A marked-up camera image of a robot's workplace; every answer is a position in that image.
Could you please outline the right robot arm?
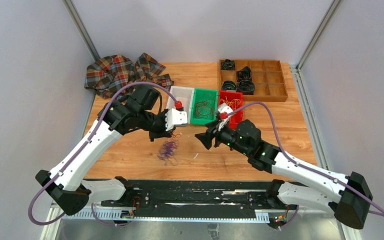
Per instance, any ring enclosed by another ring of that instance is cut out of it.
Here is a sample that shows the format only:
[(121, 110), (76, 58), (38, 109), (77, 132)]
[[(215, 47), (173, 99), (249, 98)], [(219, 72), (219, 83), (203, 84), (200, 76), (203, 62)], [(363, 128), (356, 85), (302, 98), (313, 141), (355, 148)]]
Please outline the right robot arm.
[(364, 228), (373, 195), (360, 173), (353, 171), (346, 175), (300, 160), (262, 140), (261, 131), (250, 120), (238, 123), (236, 129), (215, 120), (207, 123), (206, 131), (195, 137), (208, 150), (226, 145), (231, 151), (246, 156), (253, 168), (299, 182), (295, 185), (274, 180), (265, 195), (271, 208), (277, 209), (283, 204), (310, 207), (333, 214), (350, 228)]

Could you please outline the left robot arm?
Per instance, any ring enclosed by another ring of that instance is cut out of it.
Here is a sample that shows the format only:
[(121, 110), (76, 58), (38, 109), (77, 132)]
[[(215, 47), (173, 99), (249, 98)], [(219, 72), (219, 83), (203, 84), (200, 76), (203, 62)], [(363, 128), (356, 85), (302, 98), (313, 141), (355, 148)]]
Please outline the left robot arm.
[(112, 97), (89, 132), (73, 150), (51, 170), (40, 170), (35, 179), (42, 188), (35, 194), (28, 207), (32, 222), (33, 207), (38, 197), (47, 192), (71, 216), (87, 205), (102, 201), (115, 201), (120, 206), (129, 206), (133, 201), (131, 186), (123, 177), (90, 181), (84, 177), (102, 154), (121, 137), (137, 130), (148, 132), (153, 142), (159, 138), (170, 138), (175, 130), (175, 109), (164, 109), (152, 113), (157, 98), (164, 91), (173, 100), (175, 97), (164, 87), (151, 82), (139, 81), (122, 87), (118, 92), (133, 89), (121, 100)]

